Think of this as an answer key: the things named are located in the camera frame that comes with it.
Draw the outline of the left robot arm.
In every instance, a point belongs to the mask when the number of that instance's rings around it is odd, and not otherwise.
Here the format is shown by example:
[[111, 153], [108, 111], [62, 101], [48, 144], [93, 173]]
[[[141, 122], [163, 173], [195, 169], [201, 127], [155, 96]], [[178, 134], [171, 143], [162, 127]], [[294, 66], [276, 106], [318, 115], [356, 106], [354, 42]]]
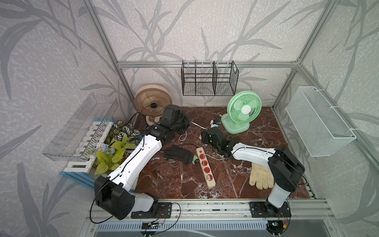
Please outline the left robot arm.
[[130, 212], [151, 212], [155, 215], [157, 201], [147, 194], [132, 194], [130, 190], [137, 175], [148, 161], [170, 143], [175, 135], [184, 133], [190, 118], [176, 105], [165, 107], [159, 123], [149, 126], [143, 139], [129, 157], [107, 177], [100, 176], [94, 182], [94, 203], [118, 220]]

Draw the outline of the beige red power strip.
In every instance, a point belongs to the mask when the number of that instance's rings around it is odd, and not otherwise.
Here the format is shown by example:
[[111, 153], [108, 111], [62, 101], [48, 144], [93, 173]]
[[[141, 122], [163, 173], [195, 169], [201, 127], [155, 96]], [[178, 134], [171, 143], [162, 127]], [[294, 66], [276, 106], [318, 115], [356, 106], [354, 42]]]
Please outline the beige red power strip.
[[201, 165], [201, 170], [204, 175], [205, 181], [209, 188], [214, 188], [216, 186], [216, 181], [213, 176], [209, 161], [202, 147], [196, 149], [197, 156], [199, 157], [199, 163]]

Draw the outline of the white mesh basket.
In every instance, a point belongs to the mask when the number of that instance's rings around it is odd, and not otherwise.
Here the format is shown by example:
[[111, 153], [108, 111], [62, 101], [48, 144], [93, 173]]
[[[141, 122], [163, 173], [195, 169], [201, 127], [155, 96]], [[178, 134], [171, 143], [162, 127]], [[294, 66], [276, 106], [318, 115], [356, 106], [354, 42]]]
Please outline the white mesh basket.
[[298, 87], [286, 107], [312, 157], [328, 157], [356, 140], [356, 135], [316, 87]]

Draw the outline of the blue white wooden crate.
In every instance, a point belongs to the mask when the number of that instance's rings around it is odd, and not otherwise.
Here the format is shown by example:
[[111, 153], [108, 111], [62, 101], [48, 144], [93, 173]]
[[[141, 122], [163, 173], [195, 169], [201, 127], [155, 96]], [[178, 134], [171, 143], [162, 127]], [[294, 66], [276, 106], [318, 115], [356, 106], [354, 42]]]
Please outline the blue white wooden crate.
[[85, 160], [68, 162], [60, 174], [93, 190], [95, 179], [118, 168], [141, 139], [140, 131], [130, 121], [95, 119], [82, 141], [75, 145], [74, 157]]

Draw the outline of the green desk fan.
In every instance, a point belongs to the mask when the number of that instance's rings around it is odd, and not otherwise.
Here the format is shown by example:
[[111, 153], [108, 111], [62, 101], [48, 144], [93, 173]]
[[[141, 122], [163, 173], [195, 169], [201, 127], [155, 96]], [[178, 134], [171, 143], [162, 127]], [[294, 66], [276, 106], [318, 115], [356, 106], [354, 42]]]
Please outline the green desk fan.
[[222, 115], [221, 122], [230, 134], [247, 131], [250, 122], [255, 120], [262, 109], [262, 101], [253, 91], [242, 91], [232, 97], [227, 106], [227, 113]]

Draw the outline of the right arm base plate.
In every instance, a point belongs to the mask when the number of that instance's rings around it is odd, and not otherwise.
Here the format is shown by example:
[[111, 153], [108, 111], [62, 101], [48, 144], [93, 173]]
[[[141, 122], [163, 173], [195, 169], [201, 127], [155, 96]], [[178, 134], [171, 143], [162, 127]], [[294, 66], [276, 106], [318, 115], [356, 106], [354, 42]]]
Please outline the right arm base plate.
[[251, 201], [249, 202], [249, 209], [252, 218], [292, 217], [288, 202], [285, 202], [282, 207], [277, 208], [268, 201]]

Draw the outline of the black work glove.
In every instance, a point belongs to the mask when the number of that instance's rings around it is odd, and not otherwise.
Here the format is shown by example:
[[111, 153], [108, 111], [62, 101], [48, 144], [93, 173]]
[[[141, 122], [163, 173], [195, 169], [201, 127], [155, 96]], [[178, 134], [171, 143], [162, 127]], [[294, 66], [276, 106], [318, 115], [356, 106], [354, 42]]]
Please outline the black work glove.
[[199, 163], [199, 158], [193, 152], [182, 147], [171, 147], [163, 152], [166, 159], [180, 161], [185, 165]]

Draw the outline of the cream leather glove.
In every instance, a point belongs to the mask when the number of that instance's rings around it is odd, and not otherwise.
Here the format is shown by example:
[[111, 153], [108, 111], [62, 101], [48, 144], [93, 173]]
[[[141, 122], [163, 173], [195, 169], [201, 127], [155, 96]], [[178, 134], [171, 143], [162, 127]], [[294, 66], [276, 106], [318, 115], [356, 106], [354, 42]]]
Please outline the cream leather glove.
[[272, 189], [274, 187], [274, 177], [271, 170], [265, 166], [252, 163], [249, 184], [257, 189]]

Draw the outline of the beige desk fan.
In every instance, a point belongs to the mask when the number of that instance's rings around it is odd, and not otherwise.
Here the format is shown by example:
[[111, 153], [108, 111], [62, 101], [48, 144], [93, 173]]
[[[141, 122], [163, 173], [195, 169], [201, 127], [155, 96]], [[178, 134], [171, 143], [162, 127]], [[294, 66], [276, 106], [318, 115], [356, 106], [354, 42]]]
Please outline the beige desk fan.
[[172, 104], [169, 91], [159, 85], [141, 87], [135, 95], [134, 106], [145, 116], [148, 125], [158, 123], [166, 106]]

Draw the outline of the artificial green plant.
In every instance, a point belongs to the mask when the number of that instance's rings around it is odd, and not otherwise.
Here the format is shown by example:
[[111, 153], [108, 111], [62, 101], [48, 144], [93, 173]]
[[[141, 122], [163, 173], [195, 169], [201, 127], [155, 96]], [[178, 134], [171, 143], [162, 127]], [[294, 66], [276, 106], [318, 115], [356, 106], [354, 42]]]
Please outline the artificial green plant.
[[105, 142], [91, 151], [95, 157], [94, 174], [110, 174], [116, 170], [126, 160], [127, 151], [133, 151], [141, 141], [139, 135], [140, 131], [136, 130], [131, 122], [118, 120], [114, 123]]

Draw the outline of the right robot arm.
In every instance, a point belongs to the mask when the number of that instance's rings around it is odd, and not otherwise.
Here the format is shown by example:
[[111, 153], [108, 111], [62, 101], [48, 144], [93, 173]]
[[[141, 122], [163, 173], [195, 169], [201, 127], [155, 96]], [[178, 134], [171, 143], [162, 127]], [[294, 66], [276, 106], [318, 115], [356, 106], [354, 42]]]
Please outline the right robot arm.
[[291, 193], [299, 185], [305, 167], [287, 147], [258, 148], [228, 140], [218, 127], [212, 127], [201, 134], [203, 144], [226, 158], [252, 163], [255, 173], [267, 176], [267, 187], [271, 193], [265, 202], [267, 209], [282, 208]]

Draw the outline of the clear plastic tray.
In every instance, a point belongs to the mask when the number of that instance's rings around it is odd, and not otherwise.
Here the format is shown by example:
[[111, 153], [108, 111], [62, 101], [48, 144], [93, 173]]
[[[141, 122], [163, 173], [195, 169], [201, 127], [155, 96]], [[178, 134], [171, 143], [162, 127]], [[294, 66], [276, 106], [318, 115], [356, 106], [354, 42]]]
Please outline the clear plastic tray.
[[86, 161], [117, 108], [116, 98], [91, 93], [42, 154], [58, 162]]

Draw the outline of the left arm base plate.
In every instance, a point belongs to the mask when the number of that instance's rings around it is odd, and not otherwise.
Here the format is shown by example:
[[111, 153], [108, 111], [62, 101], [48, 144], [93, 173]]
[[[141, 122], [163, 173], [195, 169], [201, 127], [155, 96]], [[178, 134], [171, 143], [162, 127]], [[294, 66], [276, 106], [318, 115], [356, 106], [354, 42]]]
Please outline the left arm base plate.
[[155, 202], [147, 212], [137, 211], [131, 213], [132, 219], [170, 219], [172, 212], [172, 202]]

